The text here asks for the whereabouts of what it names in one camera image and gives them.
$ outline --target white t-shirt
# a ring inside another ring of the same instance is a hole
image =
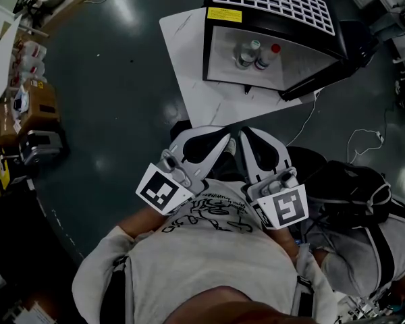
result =
[[[99,323],[112,262],[126,254],[129,323],[162,324],[182,303],[218,286],[290,314],[297,272],[283,248],[262,231],[240,191],[243,183],[209,180],[209,185],[156,233],[135,243],[117,227],[84,260],[73,293],[89,324]],[[304,276],[315,291],[315,320],[332,324],[335,299],[311,254]]]

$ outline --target cardboard box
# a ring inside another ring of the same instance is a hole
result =
[[[28,110],[21,114],[19,134],[30,130],[47,130],[60,120],[54,87],[39,80],[28,79],[23,84],[28,93]]]
[[[0,146],[16,145],[18,145],[18,133],[14,128],[11,101],[5,99],[3,102],[0,102]]]

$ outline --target shoulder strap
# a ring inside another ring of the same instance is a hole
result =
[[[389,206],[389,213],[391,215],[405,219],[405,204],[400,200],[396,200],[393,198],[391,199],[391,201],[394,202],[394,205],[390,203],[391,205]]]
[[[115,269],[101,305],[100,324],[126,323],[126,259],[125,256],[114,263]]]
[[[313,316],[314,291],[312,283],[304,278],[308,258],[309,244],[301,244],[296,264],[297,284],[292,301],[291,315],[299,317]]]
[[[378,286],[377,289],[388,284],[394,276],[394,259],[392,250],[377,224],[365,228],[371,240],[378,262]]]

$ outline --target table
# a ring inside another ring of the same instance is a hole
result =
[[[78,10],[86,0],[65,0],[53,9],[51,15],[46,15],[42,20],[40,31],[50,34],[58,29],[61,23],[68,19],[73,13]]]
[[[163,38],[193,128],[226,126],[252,117],[311,102],[315,95],[285,102],[274,90],[203,80],[205,8],[162,18]]]

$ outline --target white marble tabletop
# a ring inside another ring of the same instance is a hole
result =
[[[163,37],[192,127],[226,126],[315,99],[313,93],[285,102],[274,90],[203,80],[205,8],[162,18]]]

